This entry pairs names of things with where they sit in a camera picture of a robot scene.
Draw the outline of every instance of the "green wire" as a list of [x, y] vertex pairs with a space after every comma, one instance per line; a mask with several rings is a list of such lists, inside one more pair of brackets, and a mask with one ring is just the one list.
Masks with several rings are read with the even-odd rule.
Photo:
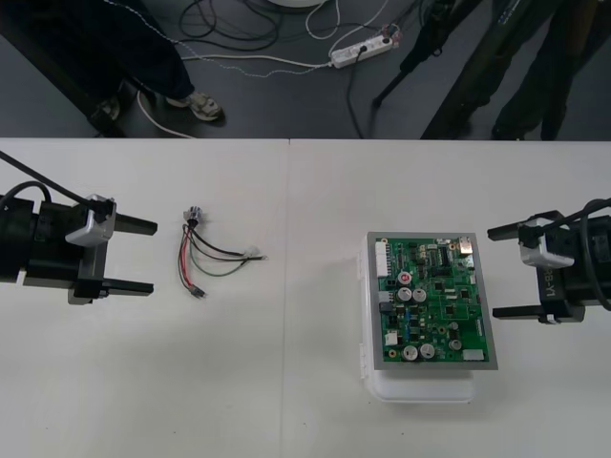
[[189, 254], [191, 255], [191, 260], [193, 261], [193, 264], [197, 267], [197, 269], [199, 271], [201, 271], [202, 273], [210, 276], [210, 277], [227, 277], [231, 274], [235, 274], [236, 272], [238, 272], [240, 269], [242, 269], [245, 265], [248, 264], [248, 260], [245, 260], [243, 263], [241, 263], [240, 265], [238, 265], [238, 267], [231, 269], [229, 272], [224, 272], [222, 274], [215, 274], [212, 272], [208, 272], [207, 270], [205, 270], [203, 267], [201, 267], [198, 264], [198, 261], [195, 259], [195, 253], [193, 253], [193, 243], [189, 244]]

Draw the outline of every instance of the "shoe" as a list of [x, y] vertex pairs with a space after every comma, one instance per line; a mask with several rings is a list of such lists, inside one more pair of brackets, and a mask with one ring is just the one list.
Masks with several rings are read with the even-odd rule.
[[118, 102], [118, 97], [116, 95], [113, 95], [111, 98], [100, 103], [99, 108], [106, 115], [110, 116], [113, 121], [116, 121], [121, 113], [121, 105]]
[[174, 100], [168, 97], [165, 99], [173, 107], [189, 107], [193, 114], [202, 121], [216, 121], [222, 116], [221, 106], [208, 94], [195, 91], [181, 100]]

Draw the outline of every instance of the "red wire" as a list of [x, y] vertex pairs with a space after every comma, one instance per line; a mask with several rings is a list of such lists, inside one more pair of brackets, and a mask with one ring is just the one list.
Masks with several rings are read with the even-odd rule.
[[184, 276], [184, 280], [189, 286], [192, 286], [193, 283], [189, 280], [189, 274], [187, 273], [187, 244], [189, 241], [189, 232], [191, 229], [187, 229], [187, 233], [184, 237], [184, 244], [182, 245], [182, 252], [180, 254], [180, 268], [182, 269], [182, 275]]

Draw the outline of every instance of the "wire connector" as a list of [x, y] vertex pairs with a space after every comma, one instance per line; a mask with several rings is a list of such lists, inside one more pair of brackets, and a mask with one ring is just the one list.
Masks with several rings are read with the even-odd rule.
[[203, 212], [200, 207], [189, 207], [189, 210], [183, 212], [182, 215], [191, 229], [194, 229], [204, 221]]
[[198, 288], [194, 284], [189, 286], [189, 292], [191, 293], [191, 296], [193, 296], [196, 299], [201, 299], [206, 295], [206, 293], [201, 288]]

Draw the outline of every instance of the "gray floor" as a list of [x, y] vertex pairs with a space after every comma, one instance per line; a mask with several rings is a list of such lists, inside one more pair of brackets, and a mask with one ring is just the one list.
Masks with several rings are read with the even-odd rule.
[[[173, 25], [189, 0], [148, 0], [151, 11], [167, 18], [162, 22], [168, 35], [178, 37]], [[342, 21], [363, 22], [379, 8], [382, 0], [342, 0]], [[244, 29], [263, 31], [268, 26], [235, 0], [217, 2], [217, 11]], [[387, 23], [406, 1], [390, 0], [375, 24]], [[282, 35], [304, 30], [304, 16], [289, 15]], [[333, 25], [334, 10], [323, 8], [312, 27]], [[462, 66], [467, 61], [490, 21], [490, 4], [484, 4], [453, 34], [443, 54], [422, 64], [393, 93], [371, 124], [369, 135], [376, 138], [419, 138], [437, 110]], [[369, 125], [369, 105], [379, 91], [397, 74], [398, 66], [418, 34], [414, 24], [405, 32], [398, 50], [377, 56], [358, 66], [353, 88], [353, 104], [362, 125]], [[370, 32], [353, 35], [345, 46], [367, 38]], [[516, 56], [492, 102], [473, 117], [469, 139], [488, 139], [502, 106], [519, 86], [545, 35], [543, 28]], [[309, 37], [278, 43], [264, 53], [310, 63], [327, 61], [327, 50], [334, 40], [315, 41]], [[229, 53], [196, 44], [199, 53]], [[0, 80], [0, 136], [89, 137], [95, 134], [82, 114], [42, 76], [21, 54], [0, 39], [4, 70]], [[611, 140], [611, 43], [607, 42], [575, 80], [561, 140]], [[299, 68], [275, 62], [222, 61], [247, 72], [267, 73], [275, 69]], [[268, 78], [246, 77], [215, 63], [190, 62], [187, 68], [198, 89], [215, 96], [227, 112], [223, 127], [205, 125], [183, 110], [158, 103], [152, 116], [170, 129], [197, 137], [264, 138], [355, 138], [345, 102], [351, 68], [323, 69], [306, 75], [275, 74]], [[120, 121], [131, 137], [169, 136], [152, 126], [135, 105]], [[538, 132], [528, 139], [538, 139]]]

